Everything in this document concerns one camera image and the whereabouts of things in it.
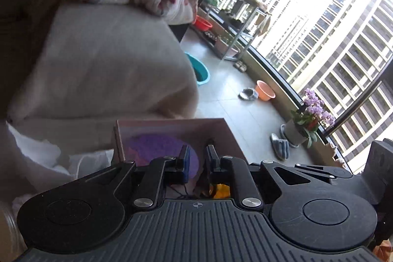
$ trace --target cardboard box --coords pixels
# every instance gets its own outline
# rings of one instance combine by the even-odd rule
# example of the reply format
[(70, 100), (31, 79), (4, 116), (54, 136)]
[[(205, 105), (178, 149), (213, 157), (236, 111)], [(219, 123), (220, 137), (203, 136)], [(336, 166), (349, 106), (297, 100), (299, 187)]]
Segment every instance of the cardboard box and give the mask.
[[(112, 163), (127, 160), (122, 142), (131, 137), (153, 133), (176, 137), (188, 143), (195, 150), (199, 159), (199, 168), (197, 175), (190, 179), (186, 185), (189, 193), (194, 189), (195, 183), (202, 173), (204, 148), (209, 139), (213, 139), (219, 156), (231, 155), (246, 160), (223, 118), (156, 121), (118, 120), (114, 130), (115, 148)], [(169, 193), (168, 197), (175, 197), (175, 195)]]

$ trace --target teal basin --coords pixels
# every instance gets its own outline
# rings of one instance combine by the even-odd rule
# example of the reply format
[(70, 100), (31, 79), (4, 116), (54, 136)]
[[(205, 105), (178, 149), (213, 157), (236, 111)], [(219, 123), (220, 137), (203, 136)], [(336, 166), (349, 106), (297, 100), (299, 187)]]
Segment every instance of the teal basin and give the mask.
[(185, 54), (188, 56), (188, 59), (190, 59), (190, 62), (194, 68), (197, 80), (196, 83), (198, 84), (198, 86), (207, 83), (210, 80), (210, 73), (206, 66), (201, 61), (196, 59), (193, 55), (190, 55), (189, 53)]

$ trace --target floor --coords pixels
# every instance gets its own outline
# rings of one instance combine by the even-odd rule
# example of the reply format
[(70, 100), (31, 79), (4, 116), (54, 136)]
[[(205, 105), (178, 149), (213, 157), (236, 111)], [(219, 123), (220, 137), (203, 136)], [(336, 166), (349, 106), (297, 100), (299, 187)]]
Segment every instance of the floor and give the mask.
[[(196, 118), (224, 118), (235, 136), (249, 163), (276, 158), (270, 144), (270, 134), (278, 136), (280, 126), (285, 123), (270, 102), (260, 99), (252, 102), (238, 98), (246, 87), (254, 87), (254, 81), (233, 67), (230, 61), (220, 61), (198, 35), (188, 29), (182, 49), (202, 61), (210, 71), (210, 81), (199, 87), (199, 104)], [(287, 166), (296, 163), (313, 164), (313, 160), (302, 146), (290, 149)]]

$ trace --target orchid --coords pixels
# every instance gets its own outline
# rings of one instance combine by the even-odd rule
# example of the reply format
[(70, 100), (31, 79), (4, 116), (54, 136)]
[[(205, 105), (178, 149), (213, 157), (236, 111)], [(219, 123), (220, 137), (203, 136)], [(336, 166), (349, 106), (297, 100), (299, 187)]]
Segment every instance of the orchid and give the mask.
[(297, 112), (292, 111), (293, 120), (299, 132), (309, 139), (308, 148), (317, 141), (316, 131), (320, 123), (326, 127), (335, 124), (335, 118), (324, 109), (324, 106), (325, 102), (318, 98), (315, 91), (307, 88), (303, 108)]

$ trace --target metal screw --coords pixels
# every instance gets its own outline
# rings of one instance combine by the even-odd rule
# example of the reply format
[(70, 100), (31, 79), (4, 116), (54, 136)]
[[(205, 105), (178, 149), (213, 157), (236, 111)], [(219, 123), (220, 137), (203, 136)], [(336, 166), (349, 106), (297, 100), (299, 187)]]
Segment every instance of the metal screw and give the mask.
[(256, 197), (247, 197), (243, 199), (242, 201), (243, 205), (250, 207), (250, 208), (255, 208), (258, 207), (262, 204), (262, 202), (257, 199)]
[(134, 201), (134, 205), (140, 208), (147, 208), (153, 205), (153, 201), (146, 197), (141, 197)]

